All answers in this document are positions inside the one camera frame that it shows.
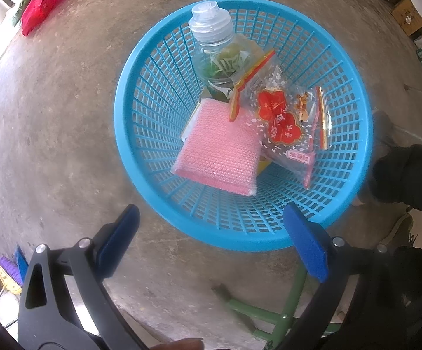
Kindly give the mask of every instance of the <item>green stool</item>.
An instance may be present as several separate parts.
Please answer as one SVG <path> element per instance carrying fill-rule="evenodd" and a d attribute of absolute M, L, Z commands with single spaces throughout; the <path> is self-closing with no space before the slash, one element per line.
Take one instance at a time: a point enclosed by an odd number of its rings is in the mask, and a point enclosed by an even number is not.
<path fill-rule="evenodd" d="M 307 270 L 303 264 L 300 264 L 294 278 L 294 283 L 289 292 L 289 296 L 281 313 L 271 312 L 269 310 L 261 309 L 234 299 L 223 284 L 213 288 L 212 290 L 225 303 L 226 307 L 231 309 L 236 314 L 236 317 L 250 330 L 250 332 L 255 337 L 264 339 L 266 341 L 264 350 L 271 350 L 284 339 L 287 331 L 297 321 L 297 318 L 294 317 L 294 313 L 297 309 L 301 292 L 304 289 L 306 278 Z M 257 329 L 250 317 L 273 324 L 273 331 L 268 333 Z M 340 327 L 340 323 L 330 323 L 325 330 L 325 335 L 336 332 Z"/>

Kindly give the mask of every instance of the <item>clear plastic bag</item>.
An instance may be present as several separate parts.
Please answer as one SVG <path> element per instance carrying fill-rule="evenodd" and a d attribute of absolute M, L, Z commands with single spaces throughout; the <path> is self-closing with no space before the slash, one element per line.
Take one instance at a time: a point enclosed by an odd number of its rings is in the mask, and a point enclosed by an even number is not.
<path fill-rule="evenodd" d="M 307 90 L 290 85 L 274 50 L 247 73 L 236 74 L 233 82 L 229 120 L 235 120 L 241 108 L 252 112 L 247 125 L 259 134 L 261 154 L 292 171 L 308 189 L 315 151 L 326 150 L 331 136 L 331 118 L 322 88 Z"/>

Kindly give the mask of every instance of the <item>blue plastic basket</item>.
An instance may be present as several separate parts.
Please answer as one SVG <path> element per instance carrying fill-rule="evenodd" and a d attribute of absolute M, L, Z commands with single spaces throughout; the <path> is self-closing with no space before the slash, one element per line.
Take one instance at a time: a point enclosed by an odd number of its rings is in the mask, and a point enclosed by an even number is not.
<path fill-rule="evenodd" d="M 321 85 L 329 98 L 333 147 L 317 154 L 311 189 L 271 164 L 257 179 L 257 195 L 206 187 L 170 172 L 181 132 L 203 88 L 192 64 L 191 8 L 156 24 L 123 68 L 114 127 L 123 164 L 138 191 L 170 224 L 200 241 L 230 250 L 268 251 L 292 245 L 282 224 L 294 201 L 323 227 L 348 207 L 367 171 L 372 122 L 367 93 L 349 56 L 317 23 L 267 0 L 216 0 L 235 29 L 260 46 L 275 43 L 286 75 L 298 85 Z"/>

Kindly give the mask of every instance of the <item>bottle cap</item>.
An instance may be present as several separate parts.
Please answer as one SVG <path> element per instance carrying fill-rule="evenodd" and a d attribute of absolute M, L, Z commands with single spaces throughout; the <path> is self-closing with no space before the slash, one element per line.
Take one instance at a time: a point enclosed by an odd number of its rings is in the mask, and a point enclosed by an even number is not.
<path fill-rule="evenodd" d="M 193 36 L 198 42 L 215 43 L 223 41 L 234 33 L 231 15 L 216 1 L 203 1 L 196 4 L 188 22 Z"/>

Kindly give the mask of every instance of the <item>red plastic bag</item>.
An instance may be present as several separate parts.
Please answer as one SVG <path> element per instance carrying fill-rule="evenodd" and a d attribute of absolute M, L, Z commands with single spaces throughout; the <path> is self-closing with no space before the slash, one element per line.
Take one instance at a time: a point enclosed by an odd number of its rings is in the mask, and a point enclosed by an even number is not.
<path fill-rule="evenodd" d="M 21 33 L 26 37 L 44 21 L 62 0 L 31 0 L 21 16 Z"/>

